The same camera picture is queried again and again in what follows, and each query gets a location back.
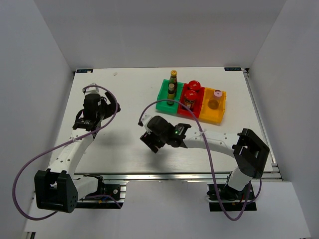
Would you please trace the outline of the tall brown sauce bottle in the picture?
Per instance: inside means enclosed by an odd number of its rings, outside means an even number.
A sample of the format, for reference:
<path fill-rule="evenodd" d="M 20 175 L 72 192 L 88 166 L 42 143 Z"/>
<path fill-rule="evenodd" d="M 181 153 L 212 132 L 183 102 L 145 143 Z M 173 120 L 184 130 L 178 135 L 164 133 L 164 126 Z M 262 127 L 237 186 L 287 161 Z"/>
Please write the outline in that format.
<path fill-rule="evenodd" d="M 177 70 L 171 70 L 169 84 L 174 84 L 174 95 L 176 96 L 177 87 L 178 87 L 178 84 L 177 84 Z"/>

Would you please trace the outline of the red lid sauce jar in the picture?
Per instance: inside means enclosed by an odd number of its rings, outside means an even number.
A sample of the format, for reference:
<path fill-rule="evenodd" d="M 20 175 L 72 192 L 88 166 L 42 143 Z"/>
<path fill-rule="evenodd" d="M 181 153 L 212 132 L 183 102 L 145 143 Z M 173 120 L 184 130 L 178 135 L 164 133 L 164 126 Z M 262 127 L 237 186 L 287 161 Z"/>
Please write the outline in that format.
<path fill-rule="evenodd" d="M 194 90 L 186 90 L 184 93 L 184 105 L 191 111 L 197 100 L 197 92 Z"/>

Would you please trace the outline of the red cap dark sauce jar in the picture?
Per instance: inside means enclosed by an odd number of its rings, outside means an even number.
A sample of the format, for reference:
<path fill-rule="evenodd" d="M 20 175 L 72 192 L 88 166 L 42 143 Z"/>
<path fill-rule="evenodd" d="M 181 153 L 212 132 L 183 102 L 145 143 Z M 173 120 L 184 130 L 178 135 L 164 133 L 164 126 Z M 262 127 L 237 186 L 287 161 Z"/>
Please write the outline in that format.
<path fill-rule="evenodd" d="M 187 87 L 188 87 L 189 90 L 193 90 L 195 92 L 199 92 L 200 89 L 201 89 L 201 84 L 198 81 L 196 81 L 196 80 L 192 80 L 192 81 L 190 81 L 188 83 Z"/>

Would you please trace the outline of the small yellow label bottle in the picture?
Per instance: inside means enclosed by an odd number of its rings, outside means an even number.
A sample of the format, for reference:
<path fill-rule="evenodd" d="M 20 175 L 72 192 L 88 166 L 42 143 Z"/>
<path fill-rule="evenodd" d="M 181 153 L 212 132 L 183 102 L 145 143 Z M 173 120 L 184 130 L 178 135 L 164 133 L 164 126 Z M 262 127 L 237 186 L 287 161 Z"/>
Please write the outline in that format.
<path fill-rule="evenodd" d="M 168 85 L 168 91 L 167 91 L 167 104 L 168 105 L 173 105 L 174 102 L 173 101 L 170 101 L 170 100 L 174 100 L 175 98 L 175 85 L 173 83 L 169 83 Z"/>

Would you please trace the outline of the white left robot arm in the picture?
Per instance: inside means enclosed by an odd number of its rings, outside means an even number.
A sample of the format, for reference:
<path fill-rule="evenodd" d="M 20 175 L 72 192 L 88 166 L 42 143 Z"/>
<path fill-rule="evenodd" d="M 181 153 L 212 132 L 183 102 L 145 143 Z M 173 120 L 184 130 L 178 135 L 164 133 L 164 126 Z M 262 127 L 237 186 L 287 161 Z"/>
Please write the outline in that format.
<path fill-rule="evenodd" d="M 101 176 L 87 174 L 74 178 L 74 173 L 86 149 L 94 141 L 103 120 L 120 111 L 112 94 L 104 96 L 96 90 L 85 93 L 83 109 L 78 112 L 70 135 L 70 144 L 64 146 L 48 168 L 39 170 L 35 177 L 36 204 L 40 209 L 71 213 L 80 199 L 91 195 L 99 199 L 105 194 Z"/>

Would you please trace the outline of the pink cap spice shaker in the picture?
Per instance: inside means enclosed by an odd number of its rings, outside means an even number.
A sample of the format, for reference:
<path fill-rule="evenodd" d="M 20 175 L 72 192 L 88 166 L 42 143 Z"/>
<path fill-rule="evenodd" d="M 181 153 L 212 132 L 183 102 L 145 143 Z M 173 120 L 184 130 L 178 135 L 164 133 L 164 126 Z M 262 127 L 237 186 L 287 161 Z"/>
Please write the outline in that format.
<path fill-rule="evenodd" d="M 218 109 L 222 96 L 223 96 L 222 91 L 214 90 L 212 97 L 208 101 L 208 106 L 212 110 Z"/>

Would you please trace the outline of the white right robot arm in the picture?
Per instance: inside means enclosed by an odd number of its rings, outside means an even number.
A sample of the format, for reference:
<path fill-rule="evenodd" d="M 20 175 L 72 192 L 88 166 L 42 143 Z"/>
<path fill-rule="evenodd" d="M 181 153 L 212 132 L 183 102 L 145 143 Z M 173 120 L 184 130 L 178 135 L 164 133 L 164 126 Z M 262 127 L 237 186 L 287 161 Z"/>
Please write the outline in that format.
<path fill-rule="evenodd" d="M 238 134 L 201 132 L 189 124 L 172 125 L 161 116 L 149 115 L 142 116 L 138 124 L 146 129 L 141 141 L 154 153 L 169 145 L 210 149 L 234 158 L 237 166 L 228 176 L 225 186 L 219 189 L 223 200 L 238 200 L 249 181 L 263 176 L 270 150 L 250 129 L 245 128 Z"/>

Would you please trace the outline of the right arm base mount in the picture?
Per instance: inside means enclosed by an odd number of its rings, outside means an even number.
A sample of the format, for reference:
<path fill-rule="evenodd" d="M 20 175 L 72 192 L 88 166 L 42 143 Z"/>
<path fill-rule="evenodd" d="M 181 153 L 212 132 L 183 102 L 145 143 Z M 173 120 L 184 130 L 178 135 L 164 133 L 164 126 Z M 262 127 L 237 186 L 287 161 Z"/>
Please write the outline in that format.
<path fill-rule="evenodd" d="M 235 189 L 232 189 L 226 185 L 226 183 L 228 183 L 229 181 L 230 175 L 227 176 L 227 180 L 225 183 L 217 183 L 217 189 L 219 191 L 219 195 L 225 211 L 240 212 L 242 210 L 242 207 L 244 206 L 247 193 L 248 201 L 245 207 L 245 211 L 257 211 L 255 200 L 257 199 L 257 196 L 260 194 L 260 190 L 255 196 L 253 187 L 251 186 L 250 190 L 248 191 L 248 184 L 246 184 L 242 191 L 236 191 Z M 206 192 L 206 194 L 208 196 L 210 212 L 222 212 L 222 209 L 219 205 L 219 201 L 217 199 L 214 184 L 208 184 L 207 189 L 208 191 Z"/>

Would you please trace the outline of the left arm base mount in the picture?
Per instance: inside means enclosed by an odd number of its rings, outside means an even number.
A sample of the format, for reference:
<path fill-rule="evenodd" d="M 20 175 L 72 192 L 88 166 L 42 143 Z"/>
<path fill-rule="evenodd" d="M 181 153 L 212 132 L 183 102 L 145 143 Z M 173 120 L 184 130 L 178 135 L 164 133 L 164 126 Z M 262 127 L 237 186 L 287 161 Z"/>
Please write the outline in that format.
<path fill-rule="evenodd" d="M 124 204 L 126 182 L 96 174 L 84 174 L 73 182 L 78 191 L 77 209 L 120 209 Z"/>

